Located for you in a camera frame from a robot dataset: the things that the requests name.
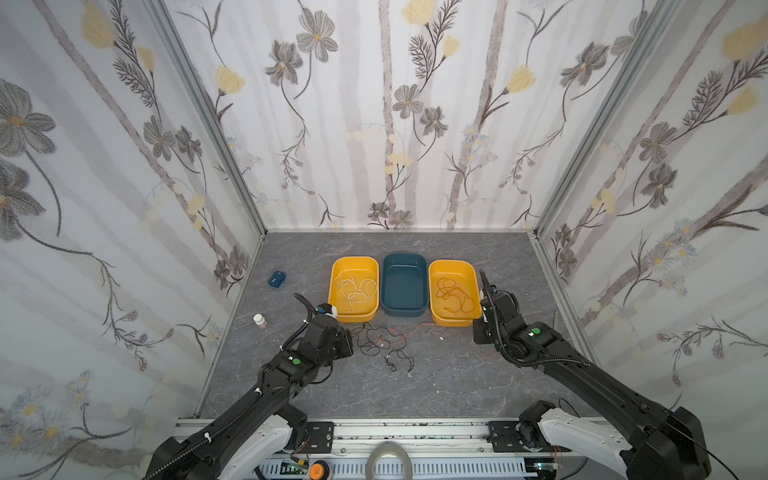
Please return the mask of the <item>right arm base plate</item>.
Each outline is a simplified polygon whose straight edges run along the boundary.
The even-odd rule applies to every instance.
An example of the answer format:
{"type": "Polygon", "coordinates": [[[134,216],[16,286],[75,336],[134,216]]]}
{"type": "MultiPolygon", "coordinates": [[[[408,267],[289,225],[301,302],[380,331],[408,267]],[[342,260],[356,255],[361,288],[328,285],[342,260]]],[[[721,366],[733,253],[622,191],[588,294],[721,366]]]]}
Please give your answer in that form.
{"type": "Polygon", "coordinates": [[[488,441],[495,453],[553,452],[535,423],[527,421],[491,421],[488,441]]]}

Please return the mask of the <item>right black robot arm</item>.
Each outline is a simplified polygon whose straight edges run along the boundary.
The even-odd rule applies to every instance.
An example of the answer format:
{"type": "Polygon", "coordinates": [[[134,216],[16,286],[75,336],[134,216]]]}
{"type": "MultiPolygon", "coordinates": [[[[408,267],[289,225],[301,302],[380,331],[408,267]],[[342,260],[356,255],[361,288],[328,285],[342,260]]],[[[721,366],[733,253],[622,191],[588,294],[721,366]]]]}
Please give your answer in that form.
{"type": "Polygon", "coordinates": [[[712,472],[701,421],[689,410],[670,410],[624,385],[580,354],[553,328],[525,322],[517,298],[483,287],[482,314],[473,322],[478,344],[491,344],[518,368],[555,379],[607,421],[568,417],[539,401],[519,416],[532,440],[565,447],[625,479],[705,479],[712,472]]]}

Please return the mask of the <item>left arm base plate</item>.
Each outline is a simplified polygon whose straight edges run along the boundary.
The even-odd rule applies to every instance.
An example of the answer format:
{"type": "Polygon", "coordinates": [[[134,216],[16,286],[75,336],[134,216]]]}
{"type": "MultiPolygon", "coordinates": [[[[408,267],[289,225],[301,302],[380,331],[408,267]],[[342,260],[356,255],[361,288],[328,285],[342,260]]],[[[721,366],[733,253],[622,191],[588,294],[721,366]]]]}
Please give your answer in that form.
{"type": "Polygon", "coordinates": [[[287,450],[292,455],[329,454],[333,447],[334,433],[334,422],[308,422],[297,430],[287,450]]]}

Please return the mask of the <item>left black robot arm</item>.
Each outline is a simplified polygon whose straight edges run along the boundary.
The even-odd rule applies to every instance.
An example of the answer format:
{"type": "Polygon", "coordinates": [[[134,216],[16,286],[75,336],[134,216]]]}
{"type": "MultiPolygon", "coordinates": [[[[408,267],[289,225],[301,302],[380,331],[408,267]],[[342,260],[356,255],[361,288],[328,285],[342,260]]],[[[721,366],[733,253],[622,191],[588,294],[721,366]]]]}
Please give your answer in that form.
{"type": "Polygon", "coordinates": [[[304,441],[306,415],[290,401],[319,371],[353,355],[351,332],[326,313],[312,313],[259,370],[256,383],[223,414],[184,440],[165,440],[146,479],[235,479],[304,441]]]}

